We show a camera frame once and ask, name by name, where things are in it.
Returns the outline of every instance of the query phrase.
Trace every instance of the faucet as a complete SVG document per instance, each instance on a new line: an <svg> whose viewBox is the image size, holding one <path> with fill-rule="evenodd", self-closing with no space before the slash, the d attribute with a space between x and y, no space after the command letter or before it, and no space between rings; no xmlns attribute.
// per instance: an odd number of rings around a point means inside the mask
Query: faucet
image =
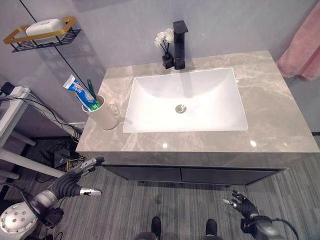
<svg viewBox="0 0 320 240"><path fill-rule="evenodd" d="M186 67L185 63L185 33L188 28L185 21L175 21L173 23L174 33L174 69L180 70Z"/></svg>

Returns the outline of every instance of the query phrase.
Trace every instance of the pink towel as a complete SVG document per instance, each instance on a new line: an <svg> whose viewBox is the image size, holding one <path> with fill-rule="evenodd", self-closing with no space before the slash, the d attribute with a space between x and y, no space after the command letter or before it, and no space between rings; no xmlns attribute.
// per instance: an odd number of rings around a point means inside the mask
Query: pink towel
<svg viewBox="0 0 320 240"><path fill-rule="evenodd" d="M285 78L298 75L311 81L320 76L320 2L276 64Z"/></svg>

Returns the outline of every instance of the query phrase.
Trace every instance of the robot finger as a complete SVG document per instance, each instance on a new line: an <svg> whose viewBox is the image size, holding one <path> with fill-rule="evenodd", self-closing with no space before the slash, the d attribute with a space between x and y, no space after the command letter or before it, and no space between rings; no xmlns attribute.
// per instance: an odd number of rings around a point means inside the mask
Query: robot finger
<svg viewBox="0 0 320 240"><path fill-rule="evenodd" d="M234 202L235 200L227 200L227 199L223 199L222 200L225 204L228 204L230 206L232 206L234 209L237 208L238 202Z"/></svg>

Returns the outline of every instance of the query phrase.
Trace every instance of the black vase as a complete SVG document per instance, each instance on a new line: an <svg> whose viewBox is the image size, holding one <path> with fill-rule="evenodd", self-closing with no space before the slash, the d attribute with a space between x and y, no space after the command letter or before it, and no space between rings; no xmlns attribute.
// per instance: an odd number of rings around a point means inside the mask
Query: black vase
<svg viewBox="0 0 320 240"><path fill-rule="evenodd" d="M165 67L165 69L169 69L175 66L174 63L174 57L171 55L169 51L167 51L163 56L162 56L162 64Z"/></svg>

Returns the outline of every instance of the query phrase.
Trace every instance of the wall shelf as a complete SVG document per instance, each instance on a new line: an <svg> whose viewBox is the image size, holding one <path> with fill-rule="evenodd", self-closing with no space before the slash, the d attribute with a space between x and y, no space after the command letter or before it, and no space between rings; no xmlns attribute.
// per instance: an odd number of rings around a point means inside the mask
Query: wall shelf
<svg viewBox="0 0 320 240"><path fill-rule="evenodd" d="M76 23L76 19L72 16L65 17L63 21L66 23L66 25L59 31L54 32L48 32L48 33L42 33L38 35L32 35L32 36L24 36L15 38L15 36L25 31L29 25L24 25L16 30L14 30L12 33L10 33L3 42L5 44L10 44L14 49L12 53L26 51L26 50L32 50L32 49L43 49L53 46L62 46L62 45L68 45L73 42L73 40L76 38L76 36L80 33L81 29L73 29L73 25ZM49 37L55 37L58 42L49 42L44 44L38 44L35 40L43 39L43 38L49 38Z"/></svg>

